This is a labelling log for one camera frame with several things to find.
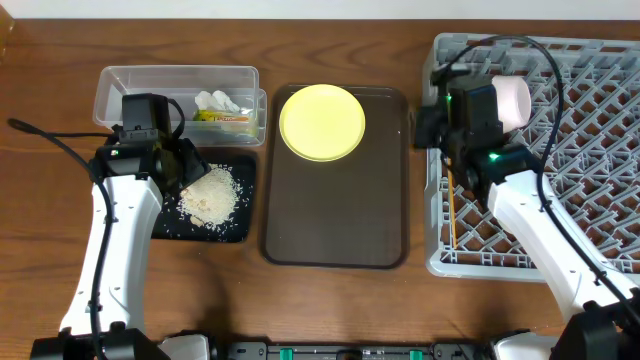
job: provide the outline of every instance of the wooden table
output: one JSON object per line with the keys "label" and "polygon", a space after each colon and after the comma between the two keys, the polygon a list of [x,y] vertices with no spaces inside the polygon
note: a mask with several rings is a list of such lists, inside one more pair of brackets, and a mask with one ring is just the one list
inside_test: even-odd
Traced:
{"label": "wooden table", "polygon": [[[49,131],[95,131],[100,71],[134,64],[253,65],[269,96],[286,83],[385,85],[416,105],[422,63],[441,32],[640,40],[640,23],[20,20],[0,66],[0,118]],[[89,158],[100,141],[67,143]],[[262,194],[265,147],[255,151]],[[91,183],[60,150],[5,125],[0,169],[0,357],[25,358],[33,339],[56,335],[75,291],[91,224]],[[270,265],[258,251],[255,226],[243,244],[154,240],[145,288],[148,335],[198,328],[227,341],[402,344],[482,339],[523,327],[559,334],[562,319],[544,284],[429,274],[424,173],[424,153],[411,152],[411,251],[393,271]],[[254,224],[263,214],[258,202]]]}

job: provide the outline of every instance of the white wall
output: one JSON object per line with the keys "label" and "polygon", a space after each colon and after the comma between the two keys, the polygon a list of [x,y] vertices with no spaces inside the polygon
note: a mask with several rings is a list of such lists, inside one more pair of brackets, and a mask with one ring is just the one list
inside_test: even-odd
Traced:
{"label": "white wall", "polygon": [[0,0],[14,18],[638,20],[640,0]]}

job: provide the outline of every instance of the transparent container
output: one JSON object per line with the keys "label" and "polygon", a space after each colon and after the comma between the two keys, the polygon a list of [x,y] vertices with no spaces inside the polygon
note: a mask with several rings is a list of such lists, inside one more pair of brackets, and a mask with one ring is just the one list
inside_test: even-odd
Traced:
{"label": "transparent container", "polygon": [[[248,122],[193,121],[201,91],[224,91],[249,117]],[[264,142],[267,96],[259,88],[258,70],[251,66],[145,65],[109,66],[102,70],[93,120],[111,129],[122,125],[122,97],[154,93],[175,99],[185,114],[183,137],[196,146],[258,146]],[[180,115],[169,105],[171,127]]]}

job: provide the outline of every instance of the pile of rice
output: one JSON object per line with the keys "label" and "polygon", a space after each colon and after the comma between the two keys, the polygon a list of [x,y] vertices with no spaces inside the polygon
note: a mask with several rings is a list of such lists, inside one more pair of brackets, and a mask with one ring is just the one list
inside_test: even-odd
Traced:
{"label": "pile of rice", "polygon": [[178,211],[190,215],[191,223],[215,230],[226,221],[238,207],[240,184],[231,176],[231,167],[209,164],[211,171],[180,194]]}

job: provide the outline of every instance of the yellow plate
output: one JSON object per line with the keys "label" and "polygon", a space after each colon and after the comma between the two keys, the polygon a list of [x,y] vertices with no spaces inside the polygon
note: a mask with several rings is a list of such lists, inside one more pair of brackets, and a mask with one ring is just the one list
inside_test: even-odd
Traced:
{"label": "yellow plate", "polygon": [[332,161],[349,154],[364,135],[364,110],[343,88],[312,85],[293,94],[280,112],[280,134],[297,155]]}

